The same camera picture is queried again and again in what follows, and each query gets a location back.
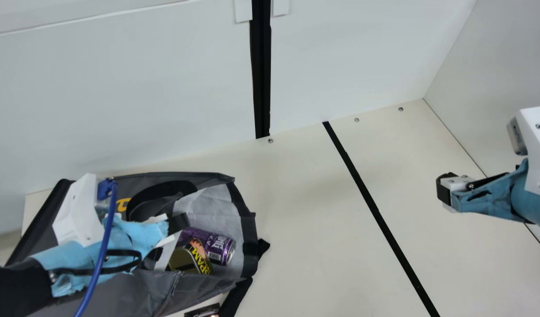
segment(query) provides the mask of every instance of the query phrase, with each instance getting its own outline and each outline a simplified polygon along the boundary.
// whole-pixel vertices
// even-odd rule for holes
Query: white tag
[[[274,0],[272,16],[290,14],[290,0]]]
[[[252,0],[235,0],[235,20],[237,23],[252,20]]]

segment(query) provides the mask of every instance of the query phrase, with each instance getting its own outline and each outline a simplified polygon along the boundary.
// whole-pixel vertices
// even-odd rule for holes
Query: white plastic mount
[[[290,14],[290,0],[272,0],[272,16]]]
[[[516,121],[529,155],[525,190],[540,195],[540,107],[520,110]]]
[[[440,185],[444,186],[445,188],[449,189],[450,192],[456,192],[456,191],[466,191],[467,190],[467,183],[471,183],[475,181],[475,179],[463,175],[463,176],[456,176],[456,177],[448,177],[448,178],[442,178],[440,180]],[[451,213],[457,213],[458,211],[453,209],[451,206],[446,205],[445,203],[442,203],[442,206]]]
[[[88,247],[103,238],[103,225],[96,213],[97,185],[95,174],[86,174],[70,185],[53,222],[59,245],[76,241]]]

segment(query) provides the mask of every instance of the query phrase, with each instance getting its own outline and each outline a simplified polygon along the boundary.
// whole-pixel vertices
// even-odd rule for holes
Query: blue cloth cover
[[[528,159],[518,169],[467,192],[452,193],[452,208],[460,213],[480,213],[540,226],[540,195],[525,190]]]
[[[168,236],[168,226],[166,221],[147,224],[123,221],[116,216],[113,220],[111,237],[107,248],[136,250],[141,253],[141,258],[145,258],[159,241]],[[100,245],[101,242],[98,242],[88,247],[83,247],[80,243],[71,241],[58,247],[41,251],[32,255],[32,257],[41,263],[47,271],[60,268],[93,269]],[[111,256],[103,264],[103,267],[117,267],[133,260],[132,257]],[[111,279],[113,275],[115,274],[101,275],[98,283],[103,283]],[[77,291],[81,291],[88,285],[90,279],[91,275],[60,275],[56,283],[52,286],[53,297],[72,295]]]

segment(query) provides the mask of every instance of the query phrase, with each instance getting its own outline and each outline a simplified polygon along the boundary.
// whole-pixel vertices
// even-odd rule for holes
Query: metal screw head
[[[57,275],[55,272],[49,272],[49,279],[51,280],[51,283],[56,283],[57,281]]]

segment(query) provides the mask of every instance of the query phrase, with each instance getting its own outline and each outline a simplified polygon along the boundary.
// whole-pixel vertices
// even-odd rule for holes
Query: soda can
[[[205,251],[207,251],[207,257],[209,257],[211,263],[227,265],[233,259],[236,242],[230,237],[207,232],[198,228],[188,227],[180,234],[177,246],[182,245],[191,237],[196,237],[201,241]]]
[[[169,271],[186,273],[213,274],[213,267],[199,239],[192,237],[183,245],[176,247],[168,262]]]

